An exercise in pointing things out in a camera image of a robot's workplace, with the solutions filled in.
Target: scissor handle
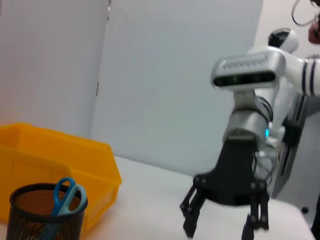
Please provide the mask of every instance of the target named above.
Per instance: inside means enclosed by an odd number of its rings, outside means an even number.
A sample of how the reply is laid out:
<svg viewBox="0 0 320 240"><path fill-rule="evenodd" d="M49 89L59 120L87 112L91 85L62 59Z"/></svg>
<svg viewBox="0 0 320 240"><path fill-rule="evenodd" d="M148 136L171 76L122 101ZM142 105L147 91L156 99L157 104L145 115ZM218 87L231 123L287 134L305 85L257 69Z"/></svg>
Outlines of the scissor handle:
<svg viewBox="0 0 320 240"><path fill-rule="evenodd" d="M66 191L63 199L60 201L60 199L59 199L59 191L60 191L61 186L65 182L70 182L70 186L69 186L68 190ZM75 186L75 185L76 185L76 182L72 177L64 177L56 184L56 186L54 188L54 191L53 191L54 207L53 207L53 210L51 212L51 216L57 216L58 215L58 213L59 213L62 205L66 201L67 196L69 195L72 187Z"/></svg>
<svg viewBox="0 0 320 240"><path fill-rule="evenodd" d="M80 203L79 203L79 205L78 205L78 207L76 209L70 211L69 210L69 206L70 206L71 202L73 201L78 189L81 192ZM69 194L67 195L64 203L62 204L62 207L61 207L61 209L60 209L60 211L58 213L58 216L72 214L72 213L80 210L86 204L86 201L87 201L87 194L86 194L85 188L83 186L79 185L79 184L74 185L71 188Z"/></svg>

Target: black mesh pencil holder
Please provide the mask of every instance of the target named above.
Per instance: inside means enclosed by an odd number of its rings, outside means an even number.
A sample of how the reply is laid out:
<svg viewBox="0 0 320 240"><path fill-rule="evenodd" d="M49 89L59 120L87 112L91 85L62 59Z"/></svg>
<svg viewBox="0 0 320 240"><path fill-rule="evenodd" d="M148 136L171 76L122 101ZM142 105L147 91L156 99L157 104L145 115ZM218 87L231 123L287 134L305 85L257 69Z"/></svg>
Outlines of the black mesh pencil holder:
<svg viewBox="0 0 320 240"><path fill-rule="evenodd" d="M77 212L50 216L54 208L54 189L56 184L40 183L21 187L10 197L11 209L6 240L79 240L84 220L85 205ZM68 186L59 191L60 201ZM80 203L78 191L69 209L75 210Z"/></svg>

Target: cable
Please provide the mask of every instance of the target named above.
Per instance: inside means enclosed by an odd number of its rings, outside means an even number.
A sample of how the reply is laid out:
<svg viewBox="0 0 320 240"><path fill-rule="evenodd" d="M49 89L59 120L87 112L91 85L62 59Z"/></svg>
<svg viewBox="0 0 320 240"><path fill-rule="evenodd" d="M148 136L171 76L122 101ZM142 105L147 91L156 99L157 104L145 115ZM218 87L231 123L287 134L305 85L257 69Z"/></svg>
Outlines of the cable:
<svg viewBox="0 0 320 240"><path fill-rule="evenodd" d="M293 8L292 8L292 12L291 12L291 17L292 17L293 22L294 22L296 25L298 25L298 26L300 26L300 27L306 27L306 26L308 26L308 25L313 24L314 21L317 20L317 17L315 16L312 20L307 21L306 23L302 23L302 24L301 24L301 23L298 23L298 22L296 21L295 17L294 17L294 14L295 14L296 7L297 7L297 5L298 5L298 3L299 3L300 1L301 1L301 0L296 0L296 1L295 1L294 5L293 5Z"/></svg>

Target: person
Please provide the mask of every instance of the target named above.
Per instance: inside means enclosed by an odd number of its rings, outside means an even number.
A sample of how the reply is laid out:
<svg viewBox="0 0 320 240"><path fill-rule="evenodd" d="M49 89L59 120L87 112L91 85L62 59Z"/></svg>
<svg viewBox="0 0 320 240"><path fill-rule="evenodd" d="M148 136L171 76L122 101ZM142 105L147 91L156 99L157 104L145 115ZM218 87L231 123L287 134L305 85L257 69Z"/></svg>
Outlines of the person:
<svg viewBox="0 0 320 240"><path fill-rule="evenodd" d="M309 28L308 40L312 44L320 44L320 32L319 35L316 36L315 32L319 30L319 23L315 22Z"/></svg>

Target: yellow bin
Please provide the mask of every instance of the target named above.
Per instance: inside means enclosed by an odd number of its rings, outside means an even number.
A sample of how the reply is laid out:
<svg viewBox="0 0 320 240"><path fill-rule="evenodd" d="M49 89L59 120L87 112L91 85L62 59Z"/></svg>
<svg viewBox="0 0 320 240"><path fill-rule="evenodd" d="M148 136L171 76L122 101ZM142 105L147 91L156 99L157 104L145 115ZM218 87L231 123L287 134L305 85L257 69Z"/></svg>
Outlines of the yellow bin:
<svg viewBox="0 0 320 240"><path fill-rule="evenodd" d="M8 222L15 189L63 177L86 189L85 232L116 201L122 182L109 145L28 124L0 127L0 220Z"/></svg>

